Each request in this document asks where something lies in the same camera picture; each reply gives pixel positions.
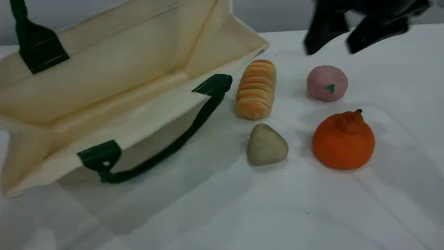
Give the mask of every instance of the pink clay ball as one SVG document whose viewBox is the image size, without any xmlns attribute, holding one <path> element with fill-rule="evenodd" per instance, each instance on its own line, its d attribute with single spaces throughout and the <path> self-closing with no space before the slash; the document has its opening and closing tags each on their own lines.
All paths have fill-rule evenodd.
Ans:
<svg viewBox="0 0 444 250">
<path fill-rule="evenodd" d="M 322 101 L 337 101 L 344 96 L 349 85 L 342 70 L 333 66 L 317 66 L 307 77 L 307 90 L 311 97 Z"/>
</svg>

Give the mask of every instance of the beige rock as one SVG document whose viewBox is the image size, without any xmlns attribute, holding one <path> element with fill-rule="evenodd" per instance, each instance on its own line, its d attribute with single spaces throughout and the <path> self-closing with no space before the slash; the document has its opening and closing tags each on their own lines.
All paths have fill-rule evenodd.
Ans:
<svg viewBox="0 0 444 250">
<path fill-rule="evenodd" d="M 280 162 L 287 154 L 288 144 L 278 132 L 263 123 L 253 128 L 247 145 L 247 157 L 252 165 Z"/>
</svg>

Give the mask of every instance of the green bag handle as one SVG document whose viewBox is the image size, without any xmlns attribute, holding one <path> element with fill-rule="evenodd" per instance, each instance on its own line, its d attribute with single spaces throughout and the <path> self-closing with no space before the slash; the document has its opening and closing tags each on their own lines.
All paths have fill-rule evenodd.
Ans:
<svg viewBox="0 0 444 250">
<path fill-rule="evenodd" d="M 16 19 L 20 56 L 33 74 L 69 59 L 54 31 L 32 23 L 28 19 L 25 0 L 10 0 L 9 2 Z"/>
<path fill-rule="evenodd" d="M 122 155 L 122 150 L 115 141 L 107 141 L 79 152 L 77 155 L 85 167 L 99 174 L 102 183 L 118 184 L 139 176 L 179 151 L 186 144 L 222 102 L 232 82 L 233 78 L 230 75 L 215 74 L 194 89 L 193 92 L 205 94 L 211 98 L 201 108 L 191 126 L 164 150 L 130 170 L 111 172 L 112 167 Z"/>
</svg>

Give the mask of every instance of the white wall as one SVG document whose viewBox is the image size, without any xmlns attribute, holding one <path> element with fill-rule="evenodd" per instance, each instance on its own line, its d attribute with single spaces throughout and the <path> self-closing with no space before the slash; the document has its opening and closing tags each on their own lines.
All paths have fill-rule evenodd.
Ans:
<svg viewBox="0 0 444 250">
<path fill-rule="evenodd" d="M 84 20 L 126 0 L 28 0 L 30 18 L 52 29 Z M 312 0 L 233 0 L 234 13 L 259 32 L 307 29 L 313 13 Z M 360 17 L 350 13 L 351 25 Z M 444 22 L 444 9 L 434 6 L 414 23 Z M 0 44 L 15 44 L 15 21 L 9 0 L 0 0 Z"/>
</svg>

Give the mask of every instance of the bread roll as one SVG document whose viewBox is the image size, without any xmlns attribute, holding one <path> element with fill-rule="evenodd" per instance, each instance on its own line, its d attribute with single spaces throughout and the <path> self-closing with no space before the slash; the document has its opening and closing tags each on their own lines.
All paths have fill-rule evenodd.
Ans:
<svg viewBox="0 0 444 250">
<path fill-rule="evenodd" d="M 254 60 L 246 68 L 236 95 L 238 117 L 256 120 L 267 117 L 274 102 L 276 67 L 268 60 Z"/>
</svg>

